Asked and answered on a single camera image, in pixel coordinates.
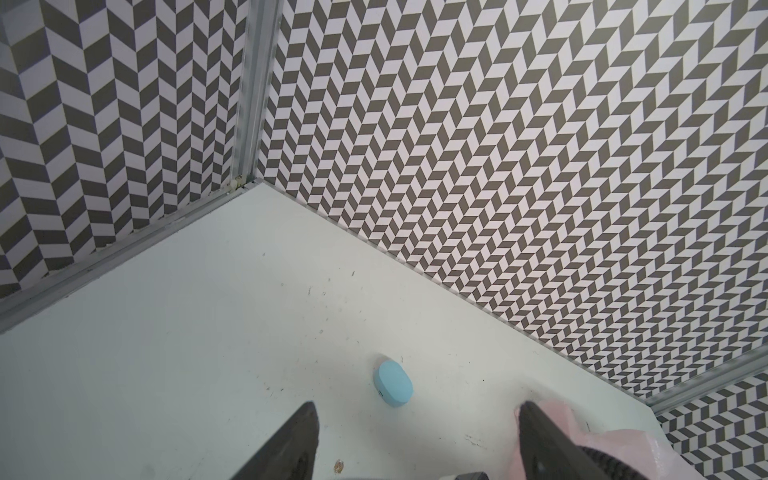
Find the pink plastic bag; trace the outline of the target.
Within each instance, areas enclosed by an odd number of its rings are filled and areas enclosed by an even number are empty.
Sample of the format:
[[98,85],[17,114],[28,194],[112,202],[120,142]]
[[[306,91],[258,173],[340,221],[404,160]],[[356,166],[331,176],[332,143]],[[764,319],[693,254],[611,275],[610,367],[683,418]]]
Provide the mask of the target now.
[[[646,432],[624,429],[607,433],[590,433],[579,425],[577,417],[566,403],[556,400],[534,403],[573,443],[610,454],[642,473],[646,479],[701,479],[703,477],[676,453],[669,443]],[[516,411],[518,433],[520,407]],[[513,454],[509,477],[526,479],[519,451],[519,440]]]

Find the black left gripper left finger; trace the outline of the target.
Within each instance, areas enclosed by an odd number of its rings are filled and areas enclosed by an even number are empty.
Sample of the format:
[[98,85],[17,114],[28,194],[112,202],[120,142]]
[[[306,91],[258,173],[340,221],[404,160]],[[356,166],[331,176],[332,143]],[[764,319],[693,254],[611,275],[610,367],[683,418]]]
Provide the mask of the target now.
[[320,423],[312,401],[302,404],[234,474],[232,480],[310,480]]

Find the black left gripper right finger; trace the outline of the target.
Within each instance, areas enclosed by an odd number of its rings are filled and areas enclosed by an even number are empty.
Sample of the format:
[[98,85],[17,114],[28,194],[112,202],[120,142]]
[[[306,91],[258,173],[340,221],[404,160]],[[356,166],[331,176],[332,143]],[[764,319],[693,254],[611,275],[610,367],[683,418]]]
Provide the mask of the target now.
[[518,424],[519,451],[528,480],[646,479],[610,454],[573,443],[532,401],[521,405]]

